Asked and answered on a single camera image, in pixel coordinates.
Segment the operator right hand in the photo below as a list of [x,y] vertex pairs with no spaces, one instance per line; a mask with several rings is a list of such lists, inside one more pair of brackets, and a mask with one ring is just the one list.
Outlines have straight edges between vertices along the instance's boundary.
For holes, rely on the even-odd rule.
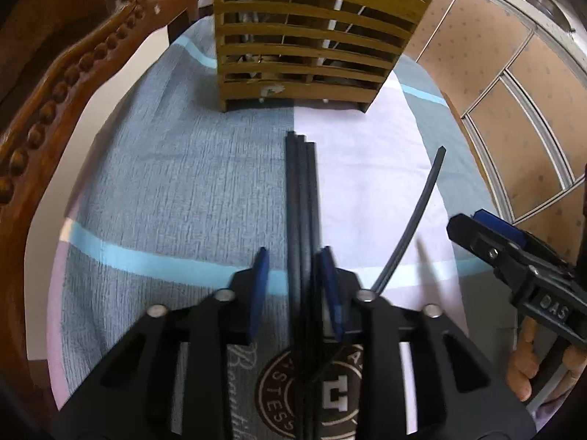
[[[525,318],[521,324],[518,341],[515,350],[511,354],[506,371],[506,382],[520,401],[530,398],[532,380],[538,373],[539,363],[533,351],[533,341],[537,330],[537,322],[531,318]],[[562,363],[567,373],[547,400],[556,400],[563,394],[571,391],[583,370],[586,367],[586,352],[570,346],[564,353]]]

